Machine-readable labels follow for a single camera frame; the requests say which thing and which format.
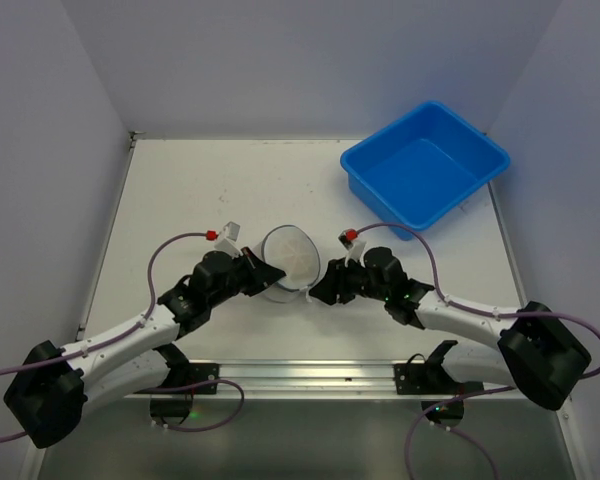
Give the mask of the white mesh laundry bag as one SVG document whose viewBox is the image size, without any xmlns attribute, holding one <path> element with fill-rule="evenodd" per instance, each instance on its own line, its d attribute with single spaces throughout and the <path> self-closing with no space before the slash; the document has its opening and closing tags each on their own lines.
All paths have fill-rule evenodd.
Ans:
<svg viewBox="0 0 600 480">
<path fill-rule="evenodd" d="M 321 259 L 313 240 L 295 225 L 281 225 L 271 230 L 256 247 L 265 263 L 282 270 L 285 276 L 264 292 L 274 303 L 289 303 L 301 296 L 319 279 Z"/>
</svg>

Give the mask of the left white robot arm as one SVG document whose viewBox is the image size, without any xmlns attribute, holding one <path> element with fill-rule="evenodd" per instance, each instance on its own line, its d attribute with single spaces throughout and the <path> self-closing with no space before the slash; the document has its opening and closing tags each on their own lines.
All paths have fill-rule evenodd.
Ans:
<svg viewBox="0 0 600 480">
<path fill-rule="evenodd" d="M 236 257 L 209 252 L 150 313 L 73 344 L 36 345 L 4 402 L 44 449 L 66 438 L 87 414 L 126 395 L 192 392 L 199 376 L 176 341 L 208 322 L 215 307 L 239 294 L 258 295 L 284 276 L 249 248 Z"/>
</svg>

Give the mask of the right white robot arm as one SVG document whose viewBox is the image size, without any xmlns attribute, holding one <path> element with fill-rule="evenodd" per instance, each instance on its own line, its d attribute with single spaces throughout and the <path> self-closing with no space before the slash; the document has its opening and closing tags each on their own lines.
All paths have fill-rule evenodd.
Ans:
<svg viewBox="0 0 600 480">
<path fill-rule="evenodd" d="M 588 350 L 544 305 L 462 310 L 440 299 L 433 286 L 409 277 L 386 247 L 367 251 L 360 261 L 330 261 L 309 294 L 327 305 L 356 297 L 377 300 L 401 325 L 452 334 L 423 363 L 400 368 L 421 394 L 465 393 L 472 383 L 494 384 L 516 388 L 556 411 L 591 362 Z"/>
</svg>

